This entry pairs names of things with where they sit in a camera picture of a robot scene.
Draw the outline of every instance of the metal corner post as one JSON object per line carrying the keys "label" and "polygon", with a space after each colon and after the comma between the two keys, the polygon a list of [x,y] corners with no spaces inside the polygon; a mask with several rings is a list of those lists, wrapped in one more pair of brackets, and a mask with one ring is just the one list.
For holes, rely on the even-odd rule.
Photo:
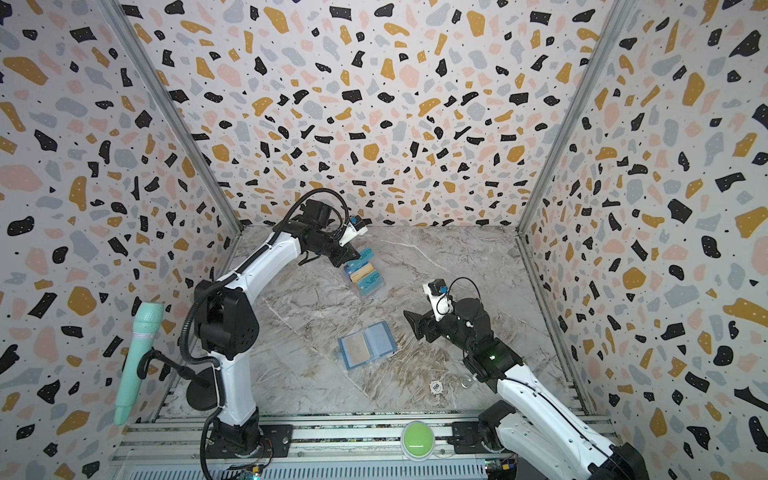
{"label": "metal corner post", "polygon": [[520,223],[518,223],[518,232],[525,232],[528,229],[528,225],[533,221],[537,211],[536,206],[541,202],[549,185],[548,179],[554,173],[563,150],[565,150],[565,146],[568,144],[568,139],[578,124],[579,114],[586,108],[592,91],[598,84],[600,75],[611,58],[611,52],[621,34],[621,29],[624,27],[636,3],[637,0],[614,0],[614,4],[611,6],[603,29],[600,32],[598,43],[594,47],[594,54],[590,58],[587,70],[584,71],[584,77],[576,89],[571,106],[568,107],[568,111],[565,113],[563,126],[552,143],[552,148],[547,154],[544,166],[538,173],[538,181],[533,187],[531,197],[528,199],[528,205],[520,218]]}
{"label": "metal corner post", "polygon": [[101,14],[107,19],[107,23],[123,46],[126,56],[131,60],[131,63],[133,63],[139,76],[141,76],[141,79],[147,85],[150,95],[154,98],[155,103],[157,103],[160,112],[167,120],[170,128],[176,134],[181,147],[187,152],[187,155],[192,161],[192,165],[194,165],[195,170],[200,175],[200,179],[203,181],[203,184],[214,199],[216,206],[219,208],[219,212],[226,222],[232,226],[234,231],[240,233],[243,226],[240,224],[237,217],[235,217],[230,202],[224,196],[221,188],[219,188],[219,182],[216,180],[214,173],[203,159],[203,154],[200,152],[200,149],[197,148],[194,140],[192,140],[192,134],[187,128],[187,124],[184,122],[179,111],[171,103],[167,91],[155,74],[155,68],[152,65],[152,61],[149,59],[147,52],[133,33],[133,27],[123,14],[120,2],[118,0],[97,0],[97,3],[100,6]]}

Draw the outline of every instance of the terrazzo wall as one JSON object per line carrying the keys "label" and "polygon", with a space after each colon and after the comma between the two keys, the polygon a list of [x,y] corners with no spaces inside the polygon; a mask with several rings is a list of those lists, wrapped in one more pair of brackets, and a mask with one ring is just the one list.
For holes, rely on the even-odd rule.
{"label": "terrazzo wall", "polygon": [[[0,478],[98,478],[132,314],[165,302],[177,356],[235,233],[93,3],[0,2],[0,25]],[[166,390],[149,373],[129,422]]]}
{"label": "terrazzo wall", "polygon": [[768,2],[641,2],[537,215],[589,401],[651,478],[768,478]]}
{"label": "terrazzo wall", "polygon": [[242,221],[322,185],[421,226],[518,222],[611,5],[126,3]]}

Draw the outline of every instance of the black round stand base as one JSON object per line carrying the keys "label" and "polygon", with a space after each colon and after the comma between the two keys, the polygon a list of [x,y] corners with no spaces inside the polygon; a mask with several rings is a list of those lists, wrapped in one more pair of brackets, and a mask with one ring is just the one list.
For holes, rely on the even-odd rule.
{"label": "black round stand base", "polygon": [[208,381],[208,388],[203,388],[194,381],[187,387],[187,403],[195,410],[205,411],[216,408],[216,383],[214,382],[214,368],[208,367],[197,374]]}

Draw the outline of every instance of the marble tabletop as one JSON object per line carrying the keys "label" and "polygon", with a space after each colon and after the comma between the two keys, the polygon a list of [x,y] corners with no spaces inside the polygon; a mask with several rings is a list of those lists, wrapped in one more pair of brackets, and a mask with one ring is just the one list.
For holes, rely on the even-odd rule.
{"label": "marble tabletop", "polygon": [[[248,227],[232,265],[270,234]],[[251,355],[253,397],[265,413],[429,412],[480,410],[498,396],[477,382],[468,388],[462,351],[445,339],[417,342],[403,310],[429,311],[421,285],[435,278],[450,283],[467,276],[477,283],[495,335],[533,369],[541,382],[568,404],[568,388],[525,271],[511,227],[370,227],[353,244],[371,247],[385,285],[361,300],[343,271],[319,259],[298,261],[275,276],[257,300],[260,336]],[[476,296],[459,280],[455,299]],[[339,338],[385,320],[398,350],[347,370]],[[442,394],[429,388],[442,383]],[[168,396],[165,416],[203,415],[185,399],[181,380]]]}

